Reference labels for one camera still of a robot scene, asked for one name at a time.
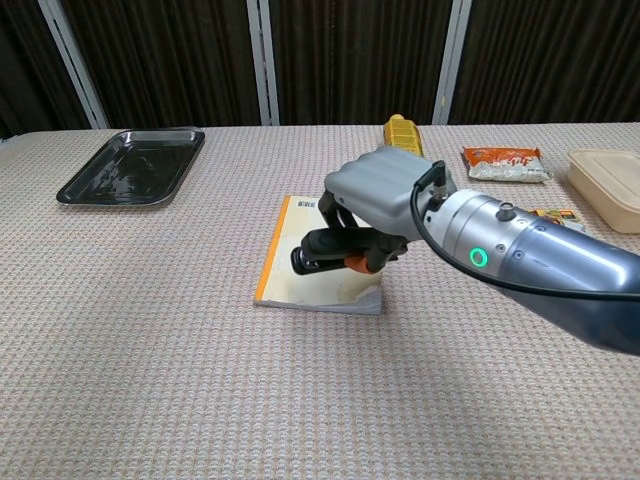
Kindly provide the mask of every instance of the plastic food container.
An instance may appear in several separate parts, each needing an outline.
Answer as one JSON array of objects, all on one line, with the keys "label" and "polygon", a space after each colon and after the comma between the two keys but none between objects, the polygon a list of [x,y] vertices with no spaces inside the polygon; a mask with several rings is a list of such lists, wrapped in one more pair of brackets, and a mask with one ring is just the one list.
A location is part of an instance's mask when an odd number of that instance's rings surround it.
[{"label": "plastic food container", "polygon": [[640,156],[619,150],[569,151],[569,181],[620,233],[640,233]]}]

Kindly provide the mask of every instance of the book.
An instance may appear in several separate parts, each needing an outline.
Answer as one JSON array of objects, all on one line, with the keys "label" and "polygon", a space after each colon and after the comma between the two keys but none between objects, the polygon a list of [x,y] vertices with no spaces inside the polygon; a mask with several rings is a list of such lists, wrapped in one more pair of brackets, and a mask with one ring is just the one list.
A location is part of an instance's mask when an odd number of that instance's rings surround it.
[{"label": "book", "polygon": [[[382,311],[382,274],[348,268],[298,275],[291,252],[310,231],[327,228],[318,198],[287,196],[276,222],[254,303],[267,307],[376,315]],[[356,218],[361,227],[368,225]]]}]

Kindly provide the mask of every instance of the beige tablecloth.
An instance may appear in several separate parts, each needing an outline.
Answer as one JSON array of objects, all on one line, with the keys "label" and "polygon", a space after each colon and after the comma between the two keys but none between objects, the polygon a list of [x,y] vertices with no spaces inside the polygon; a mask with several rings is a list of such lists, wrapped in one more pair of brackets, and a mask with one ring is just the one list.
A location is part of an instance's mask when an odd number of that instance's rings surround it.
[{"label": "beige tablecloth", "polygon": [[[0,148],[1,478],[640,478],[640,359],[582,344],[426,245],[384,273],[384,314],[254,307],[285,194],[382,127],[207,129],[173,202],[75,209],[57,191],[114,131]],[[573,147],[640,150],[640,124],[421,128],[469,186],[462,146],[539,146],[575,208]]]}]

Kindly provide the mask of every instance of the curtain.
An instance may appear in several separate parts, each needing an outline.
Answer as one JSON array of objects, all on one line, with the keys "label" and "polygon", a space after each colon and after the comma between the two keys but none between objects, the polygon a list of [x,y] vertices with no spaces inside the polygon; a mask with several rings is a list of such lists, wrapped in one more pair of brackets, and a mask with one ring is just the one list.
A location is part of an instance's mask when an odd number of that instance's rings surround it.
[{"label": "curtain", "polygon": [[640,120],[640,2],[475,0],[449,123]]},{"label": "curtain", "polygon": [[281,123],[431,123],[451,3],[271,0]]},{"label": "curtain", "polygon": [[259,125],[244,0],[62,0],[112,127]]},{"label": "curtain", "polygon": [[89,128],[36,0],[0,0],[0,138]]}]

